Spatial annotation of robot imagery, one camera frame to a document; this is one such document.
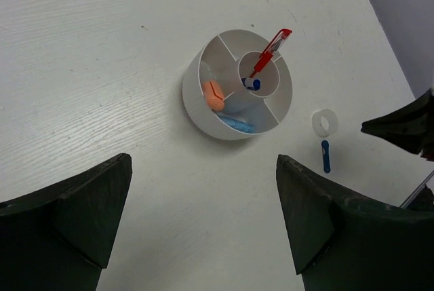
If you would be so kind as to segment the orange highlighter marker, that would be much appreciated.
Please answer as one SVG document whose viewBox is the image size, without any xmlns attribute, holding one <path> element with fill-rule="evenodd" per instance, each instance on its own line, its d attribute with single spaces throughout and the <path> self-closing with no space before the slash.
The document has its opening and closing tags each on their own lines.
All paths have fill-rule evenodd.
<svg viewBox="0 0 434 291">
<path fill-rule="evenodd" d="M 216 80 L 206 81 L 202 84 L 203 96 L 207 105 L 213 111 L 222 111 L 224 108 L 224 94 Z"/>
</svg>

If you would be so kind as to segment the blue highlighter marker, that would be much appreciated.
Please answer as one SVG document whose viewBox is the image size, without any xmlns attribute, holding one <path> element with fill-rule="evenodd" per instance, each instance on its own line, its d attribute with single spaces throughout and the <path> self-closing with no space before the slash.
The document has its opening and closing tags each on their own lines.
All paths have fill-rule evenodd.
<svg viewBox="0 0 434 291">
<path fill-rule="evenodd" d="M 222 115 L 219 115 L 218 118 L 223 121 L 226 125 L 233 128 L 234 130 L 237 130 L 239 132 L 243 132 L 246 134 L 253 134 L 255 132 L 255 127 L 249 123 L 246 123 L 244 121 L 240 121 L 238 119 L 233 119 L 231 117 L 225 117 Z"/>
</svg>

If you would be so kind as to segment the red ballpoint pen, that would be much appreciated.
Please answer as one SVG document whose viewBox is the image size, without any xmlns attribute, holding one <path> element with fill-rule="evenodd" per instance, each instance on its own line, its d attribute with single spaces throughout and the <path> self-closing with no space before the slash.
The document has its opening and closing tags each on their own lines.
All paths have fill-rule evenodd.
<svg viewBox="0 0 434 291">
<path fill-rule="evenodd" d="M 277 34 L 269 41 L 269 44 L 260 54 L 258 61 L 253 67 L 253 71 L 250 74 L 250 78 L 254 78 L 264 67 L 271 61 L 274 54 L 284 44 L 288 37 L 292 34 L 292 30 L 288 28 L 282 28 Z"/>
</svg>

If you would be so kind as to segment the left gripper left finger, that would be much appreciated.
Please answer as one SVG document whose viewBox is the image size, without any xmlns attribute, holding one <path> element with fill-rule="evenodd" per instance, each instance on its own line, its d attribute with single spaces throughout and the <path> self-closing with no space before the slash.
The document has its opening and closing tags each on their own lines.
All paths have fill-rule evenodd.
<svg viewBox="0 0 434 291">
<path fill-rule="evenodd" d="M 76 176 L 1 202 L 2 290 L 95 290 L 132 180 L 120 153 Z"/>
</svg>

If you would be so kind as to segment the white tape roll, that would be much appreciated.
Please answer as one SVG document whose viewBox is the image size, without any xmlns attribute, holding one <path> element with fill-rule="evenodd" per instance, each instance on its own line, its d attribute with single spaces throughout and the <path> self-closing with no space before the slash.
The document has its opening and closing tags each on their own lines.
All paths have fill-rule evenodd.
<svg viewBox="0 0 434 291">
<path fill-rule="evenodd" d="M 311 117 L 313 131 L 319 137 L 328 137 L 338 130 L 338 118 L 330 109 L 317 111 Z"/>
</svg>

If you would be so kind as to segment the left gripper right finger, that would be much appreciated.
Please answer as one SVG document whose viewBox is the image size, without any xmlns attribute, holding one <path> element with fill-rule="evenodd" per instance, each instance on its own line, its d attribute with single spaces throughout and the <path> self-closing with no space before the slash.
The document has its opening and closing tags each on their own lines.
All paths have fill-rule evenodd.
<svg viewBox="0 0 434 291">
<path fill-rule="evenodd" d="M 433 213 L 377 201 L 280 155 L 277 189 L 306 290 L 432 290 Z"/>
</svg>

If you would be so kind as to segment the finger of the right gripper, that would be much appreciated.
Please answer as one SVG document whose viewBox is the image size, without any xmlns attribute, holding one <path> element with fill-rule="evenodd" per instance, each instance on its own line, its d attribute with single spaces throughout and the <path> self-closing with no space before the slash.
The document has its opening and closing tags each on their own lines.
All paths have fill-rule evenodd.
<svg viewBox="0 0 434 291">
<path fill-rule="evenodd" d="M 405 107 L 362 123 L 361 132 L 433 160 L 433 88 Z"/>
</svg>

